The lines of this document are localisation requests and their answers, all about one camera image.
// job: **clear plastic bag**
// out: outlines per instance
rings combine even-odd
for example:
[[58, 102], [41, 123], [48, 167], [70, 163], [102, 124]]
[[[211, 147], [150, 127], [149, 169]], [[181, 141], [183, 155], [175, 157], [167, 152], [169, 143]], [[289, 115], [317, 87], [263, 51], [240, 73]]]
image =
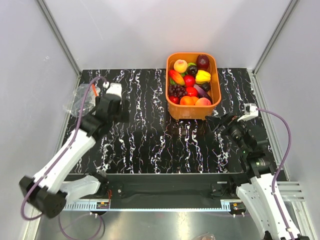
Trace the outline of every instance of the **clear plastic bag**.
[[212, 233], [205, 233], [200, 236], [196, 236], [192, 240], [216, 240], [215, 236]]
[[[76, 91], [73, 93], [73, 97], [74, 97], [73, 101], [63, 106], [64, 110], [67, 113], [70, 113], [73, 117], [76, 117], [76, 118], [79, 117], [81, 103], [83, 101], [83, 97], [88, 87], [89, 87], [89, 84], [86, 84], [86, 83], [80, 84], [76, 89]], [[99, 94], [101, 91], [100, 88], [97, 86], [95, 87], [95, 90], [97, 94]], [[86, 114], [88, 114], [95, 107], [95, 105], [96, 105], [96, 96], [93, 91], [93, 88], [90, 87], [88, 95], [86, 96], [84, 101], [82, 116], [85, 116]]]

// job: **plastic basket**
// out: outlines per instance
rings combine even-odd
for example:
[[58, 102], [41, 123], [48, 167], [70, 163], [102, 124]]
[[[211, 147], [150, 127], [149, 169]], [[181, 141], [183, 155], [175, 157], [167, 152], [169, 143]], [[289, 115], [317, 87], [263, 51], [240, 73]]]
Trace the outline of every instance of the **plastic basket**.
[[[213, 104], [208, 106], [190, 106], [178, 105], [169, 100], [169, 76], [168, 71], [174, 69], [174, 64], [177, 60], [186, 60], [187, 63], [195, 63], [198, 55], [207, 55], [210, 61], [210, 66], [207, 72], [211, 73], [211, 90], [208, 92], [212, 98]], [[166, 75], [165, 75], [165, 97], [168, 102], [168, 111], [170, 115], [176, 119], [202, 119], [206, 116], [211, 116], [215, 107], [221, 101], [220, 83], [218, 78], [218, 71], [216, 60], [214, 57], [203, 52], [177, 52], [168, 57], [166, 61]]]

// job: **grapes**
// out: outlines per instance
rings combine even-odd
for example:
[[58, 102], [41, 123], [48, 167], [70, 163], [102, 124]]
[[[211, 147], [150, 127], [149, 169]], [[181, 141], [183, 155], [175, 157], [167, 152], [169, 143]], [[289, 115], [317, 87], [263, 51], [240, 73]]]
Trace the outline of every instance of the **grapes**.
[[179, 99], [188, 95], [186, 88], [184, 86], [179, 85], [179, 84], [170, 85], [168, 88], [168, 94], [169, 94], [169, 96], [178, 97]]

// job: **black marble surface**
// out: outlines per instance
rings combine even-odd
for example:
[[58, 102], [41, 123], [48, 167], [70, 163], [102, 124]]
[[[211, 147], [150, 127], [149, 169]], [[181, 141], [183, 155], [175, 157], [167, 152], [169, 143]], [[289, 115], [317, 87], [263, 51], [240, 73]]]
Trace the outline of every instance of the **black marble surface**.
[[[167, 110], [165, 69], [84, 70], [81, 83], [101, 75], [121, 83], [130, 101], [130, 123], [115, 124], [77, 163], [71, 173], [239, 173], [239, 150], [226, 136], [215, 135], [202, 120], [175, 120]], [[218, 68], [222, 99], [212, 113], [240, 115], [244, 103], [257, 103], [245, 68]], [[102, 88], [102, 81], [97, 83]], [[70, 117], [64, 141], [75, 128]], [[264, 126], [259, 116], [248, 125]], [[262, 136], [267, 136], [265, 129]], [[271, 147], [267, 157], [275, 165]]]

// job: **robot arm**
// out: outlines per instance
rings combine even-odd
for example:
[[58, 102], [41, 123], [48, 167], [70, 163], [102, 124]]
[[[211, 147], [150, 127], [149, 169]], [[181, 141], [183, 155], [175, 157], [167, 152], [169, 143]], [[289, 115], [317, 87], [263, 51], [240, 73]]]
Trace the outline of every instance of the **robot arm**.
[[[301, 236], [292, 221], [277, 183], [275, 183], [275, 192], [272, 191], [275, 170], [264, 154], [264, 146], [268, 142], [265, 139], [257, 139], [259, 134], [255, 134], [253, 128], [247, 129], [245, 124], [245, 121], [259, 115], [257, 106], [251, 103], [245, 104], [244, 110], [245, 114], [241, 117], [231, 114], [221, 118], [206, 117], [214, 132], [230, 136], [241, 150], [240, 162], [247, 180], [237, 182], [234, 179], [231, 192], [235, 192], [250, 212], [261, 239], [291, 240], [293, 236], [295, 240], [309, 240], [308, 237]], [[289, 228], [286, 227], [282, 218], [274, 194], [277, 196]]]
[[[44, 177], [30, 195], [28, 202], [48, 218], [56, 217], [69, 202], [87, 195], [103, 196], [107, 193], [108, 181], [99, 173], [87, 175], [76, 181], [63, 182], [79, 159], [109, 132], [113, 122], [127, 121], [126, 104], [122, 103], [121, 93], [121, 84], [111, 83], [103, 96], [96, 97], [94, 109], [83, 117], [73, 143], [70, 145], [76, 130], [72, 131], [63, 147], [44, 168], [32, 178], [24, 176], [19, 182], [22, 193], [26, 196], [31, 187]], [[45, 174], [66, 149], [50, 172]]]

